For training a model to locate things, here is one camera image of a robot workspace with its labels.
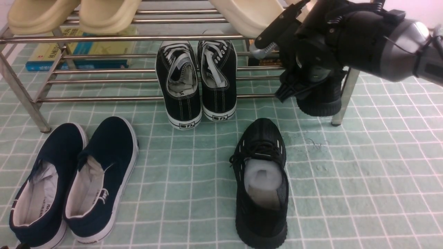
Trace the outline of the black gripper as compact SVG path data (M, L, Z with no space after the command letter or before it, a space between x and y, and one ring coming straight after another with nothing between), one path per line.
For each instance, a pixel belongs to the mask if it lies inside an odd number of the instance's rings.
M317 0L288 47L280 49L285 71L275 96L281 102L293 96L304 99L314 87L326 82L333 71L343 70L333 48L325 41L330 29L326 15L349 5L348 0Z

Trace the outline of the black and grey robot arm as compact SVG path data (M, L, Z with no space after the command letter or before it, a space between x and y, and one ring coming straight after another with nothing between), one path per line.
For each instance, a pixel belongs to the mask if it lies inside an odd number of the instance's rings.
M442 35L430 34L383 1L318 0L302 22L279 38L288 61L276 92L280 101L337 102L344 68L399 82L414 76L442 85Z

